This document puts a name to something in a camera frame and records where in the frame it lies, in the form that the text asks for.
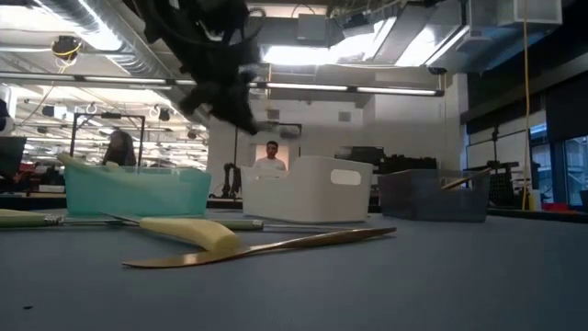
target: man in white shirt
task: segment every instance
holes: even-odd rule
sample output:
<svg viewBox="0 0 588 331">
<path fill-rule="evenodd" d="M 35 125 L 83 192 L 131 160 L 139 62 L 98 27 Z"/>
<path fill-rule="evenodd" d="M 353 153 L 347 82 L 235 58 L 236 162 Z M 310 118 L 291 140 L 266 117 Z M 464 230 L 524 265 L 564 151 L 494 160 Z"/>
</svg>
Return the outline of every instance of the man in white shirt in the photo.
<svg viewBox="0 0 588 331">
<path fill-rule="evenodd" d="M 255 161 L 254 167 L 262 169 L 275 169 L 286 171 L 286 165 L 282 160 L 276 158 L 277 154 L 277 143 L 274 141 L 267 142 L 266 144 L 267 157 L 261 158 Z"/>
</svg>

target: gray plastic bin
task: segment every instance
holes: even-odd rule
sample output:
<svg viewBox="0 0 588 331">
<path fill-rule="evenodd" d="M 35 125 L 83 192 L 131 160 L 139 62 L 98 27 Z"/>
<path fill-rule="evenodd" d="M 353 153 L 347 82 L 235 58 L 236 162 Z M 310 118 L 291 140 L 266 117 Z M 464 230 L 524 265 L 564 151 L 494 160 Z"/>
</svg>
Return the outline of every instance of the gray plastic bin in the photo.
<svg viewBox="0 0 588 331">
<path fill-rule="evenodd" d="M 416 221 L 485 222 L 490 175 L 470 181 L 469 188 L 441 190 L 472 175 L 465 171 L 406 170 L 378 177 L 382 214 Z"/>
</svg>

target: metal rod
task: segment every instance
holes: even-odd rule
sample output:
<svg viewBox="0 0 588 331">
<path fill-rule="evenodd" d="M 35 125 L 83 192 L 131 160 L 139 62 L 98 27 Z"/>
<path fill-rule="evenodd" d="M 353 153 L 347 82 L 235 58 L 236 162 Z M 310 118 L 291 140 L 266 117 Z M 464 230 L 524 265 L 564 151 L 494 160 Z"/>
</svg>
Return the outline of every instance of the metal rod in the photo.
<svg viewBox="0 0 588 331">
<path fill-rule="evenodd" d="M 73 115 L 73 125 L 72 125 L 72 142 L 70 143 L 70 156 L 74 157 L 74 147 L 75 147 L 75 132 L 77 131 L 77 118 L 80 117 L 80 114 L 74 113 Z"/>
<path fill-rule="evenodd" d="M 149 78 L 146 81 L 147 78 L 92 76 L 81 74 L 33 74 L 12 72 L 0 72 L 0 79 L 5 83 L 12 84 L 33 84 L 41 86 L 76 86 L 80 88 L 88 86 L 118 86 L 119 88 L 132 88 L 133 85 L 139 85 L 142 86 L 142 88 L 157 88 L 161 86 L 194 86 L 196 84 L 196 82 L 190 79 Z M 422 89 L 406 86 L 334 86 L 279 82 L 254 82 L 251 83 L 249 86 L 251 88 L 259 89 L 289 89 L 301 91 L 359 93 L 370 95 L 399 95 L 414 97 L 442 97 L 445 94 L 445 91 L 439 89 Z"/>
<path fill-rule="evenodd" d="M 291 230 L 328 230 L 328 231 L 348 231 L 355 230 L 354 227 L 339 227 L 339 226 L 328 226 L 328 225 L 285 225 L 285 224 L 265 224 L 266 229 L 291 229 Z"/>
<path fill-rule="evenodd" d="M 145 133 L 145 117 L 141 117 L 141 134 L 139 136 L 139 161 L 137 162 L 138 168 L 141 168 L 141 160 L 143 158 L 143 134 Z"/>
</svg>

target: person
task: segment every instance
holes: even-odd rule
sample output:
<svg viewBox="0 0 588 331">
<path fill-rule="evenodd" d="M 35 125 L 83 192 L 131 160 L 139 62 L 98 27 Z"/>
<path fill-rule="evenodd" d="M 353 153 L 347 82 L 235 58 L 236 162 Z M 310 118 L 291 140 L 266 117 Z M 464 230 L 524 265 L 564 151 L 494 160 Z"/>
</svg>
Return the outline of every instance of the person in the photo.
<svg viewBox="0 0 588 331">
<path fill-rule="evenodd" d="M 107 152 L 104 154 L 102 166 L 107 162 L 119 166 L 136 166 L 135 150 L 132 145 L 132 138 L 124 131 L 116 130 L 110 134 L 110 143 Z"/>
<path fill-rule="evenodd" d="M 274 141 L 269 141 L 266 144 L 267 157 L 260 158 L 255 161 L 254 167 L 262 169 L 276 169 L 286 171 L 286 165 L 284 162 L 276 158 L 278 145 Z"/>
</svg>

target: white wall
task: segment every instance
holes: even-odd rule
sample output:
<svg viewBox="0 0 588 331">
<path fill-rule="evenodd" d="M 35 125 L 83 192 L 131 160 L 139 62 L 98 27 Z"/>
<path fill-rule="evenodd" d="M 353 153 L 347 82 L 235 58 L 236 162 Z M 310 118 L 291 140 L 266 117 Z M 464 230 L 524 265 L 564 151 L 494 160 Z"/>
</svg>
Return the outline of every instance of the white wall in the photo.
<svg viewBox="0 0 588 331">
<path fill-rule="evenodd" d="M 365 123 L 370 145 L 383 146 L 388 155 L 434 157 L 445 169 L 464 168 L 459 115 L 468 109 L 467 85 L 467 76 L 456 74 L 444 97 L 375 96 L 375 119 Z"/>
</svg>

